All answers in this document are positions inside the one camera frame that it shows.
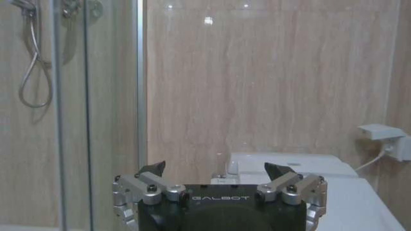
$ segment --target white cable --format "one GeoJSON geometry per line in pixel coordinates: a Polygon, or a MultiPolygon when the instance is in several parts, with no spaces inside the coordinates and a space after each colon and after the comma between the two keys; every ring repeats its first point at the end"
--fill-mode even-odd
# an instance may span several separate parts
{"type": "Polygon", "coordinates": [[[374,160],[371,160],[367,164],[362,165],[360,167],[358,167],[355,169],[355,171],[362,170],[364,167],[367,167],[368,165],[371,165],[376,160],[379,160],[384,155],[386,155],[386,149],[382,149],[378,156],[374,158],[374,160]]]}

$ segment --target metal shower hose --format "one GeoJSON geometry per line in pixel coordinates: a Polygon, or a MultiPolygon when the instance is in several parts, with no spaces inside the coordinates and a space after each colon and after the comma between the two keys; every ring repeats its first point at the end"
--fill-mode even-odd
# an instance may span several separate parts
{"type": "Polygon", "coordinates": [[[28,106],[31,108],[40,108],[40,107],[47,106],[52,101],[52,79],[51,79],[51,76],[49,76],[49,73],[48,73],[47,62],[43,60],[41,54],[40,54],[39,42],[37,42],[36,33],[35,33],[35,18],[28,17],[28,19],[29,19],[29,24],[31,24],[29,26],[31,26],[31,34],[32,34],[32,43],[33,43],[33,47],[35,47],[35,53],[33,53],[31,64],[28,66],[28,69],[25,71],[21,83],[20,83],[19,98],[20,98],[21,103],[25,106],[28,106]],[[32,74],[36,62],[40,63],[40,66],[41,66],[41,69],[43,69],[43,72],[44,72],[44,76],[45,76],[45,80],[47,80],[47,85],[48,85],[47,100],[40,104],[32,104],[24,98],[24,88],[25,88],[25,84],[27,84],[27,81],[29,79],[29,76],[32,74]]]}

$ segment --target wall socket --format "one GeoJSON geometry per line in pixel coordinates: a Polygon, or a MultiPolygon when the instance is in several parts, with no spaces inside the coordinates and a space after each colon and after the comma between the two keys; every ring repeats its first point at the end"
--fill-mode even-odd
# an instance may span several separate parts
{"type": "Polygon", "coordinates": [[[411,161],[411,136],[402,129],[382,124],[359,126],[366,138],[380,141],[387,156],[399,162],[411,161]]]}

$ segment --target white toilet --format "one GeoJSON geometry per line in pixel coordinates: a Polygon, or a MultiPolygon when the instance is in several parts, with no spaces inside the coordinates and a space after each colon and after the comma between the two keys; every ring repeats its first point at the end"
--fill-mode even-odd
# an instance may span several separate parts
{"type": "Polygon", "coordinates": [[[271,180],[264,162],[290,166],[298,173],[322,175],[328,182],[327,214],[318,231],[403,231],[367,180],[332,155],[232,153],[226,178],[211,184],[263,184],[271,180]]]}

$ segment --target robotic hand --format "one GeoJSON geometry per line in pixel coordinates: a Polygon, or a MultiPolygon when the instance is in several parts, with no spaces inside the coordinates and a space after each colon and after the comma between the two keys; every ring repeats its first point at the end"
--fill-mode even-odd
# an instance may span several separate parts
{"type": "Polygon", "coordinates": [[[162,178],[164,167],[115,179],[115,214],[131,231],[314,231],[326,214],[322,176],[266,163],[267,184],[183,185],[162,178]]]}

